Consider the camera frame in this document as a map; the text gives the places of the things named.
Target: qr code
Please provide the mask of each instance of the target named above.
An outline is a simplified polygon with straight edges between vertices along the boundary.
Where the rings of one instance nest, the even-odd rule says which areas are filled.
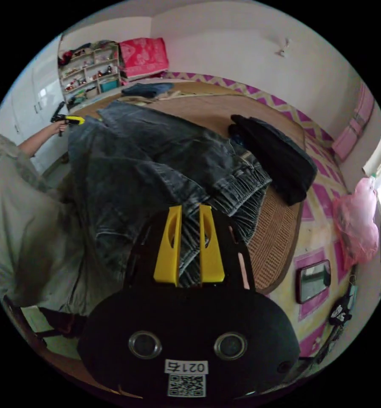
[[[205,397],[205,375],[169,375],[169,397]]]

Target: pink cushion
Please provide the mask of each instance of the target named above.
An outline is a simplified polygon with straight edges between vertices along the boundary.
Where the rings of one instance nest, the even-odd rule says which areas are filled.
[[[343,161],[352,151],[373,112],[374,98],[369,88],[360,83],[359,99],[353,117],[342,134],[332,144],[336,155]]]
[[[136,38],[119,43],[127,78],[138,79],[169,68],[163,38]]]
[[[348,126],[339,138],[332,144],[332,148],[341,160],[345,160],[357,142],[357,135]]]

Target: ceiling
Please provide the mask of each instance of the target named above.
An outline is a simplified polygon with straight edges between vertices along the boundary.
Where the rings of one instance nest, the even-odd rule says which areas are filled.
[[[81,20],[69,28],[65,34],[79,30],[92,24],[121,17],[154,17],[166,11],[183,6],[199,3],[211,3],[218,0],[126,0],[114,6],[107,7],[91,16]],[[257,3],[253,0],[225,0],[236,3]]]

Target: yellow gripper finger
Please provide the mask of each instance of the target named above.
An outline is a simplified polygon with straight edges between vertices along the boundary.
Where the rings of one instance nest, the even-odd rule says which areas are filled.
[[[182,206],[169,208],[153,278],[158,283],[179,284]]]
[[[219,241],[214,226],[212,208],[200,205],[200,280],[201,283],[219,283],[224,280],[224,268]]]
[[[85,119],[81,116],[66,116],[66,120],[75,120],[79,125],[82,125],[85,122]]]

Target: hand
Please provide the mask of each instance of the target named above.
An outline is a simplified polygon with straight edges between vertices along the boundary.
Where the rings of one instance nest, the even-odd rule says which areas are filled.
[[[64,132],[66,130],[66,121],[60,120],[58,122],[54,122],[52,124],[53,127],[53,134],[56,135],[57,133]]]

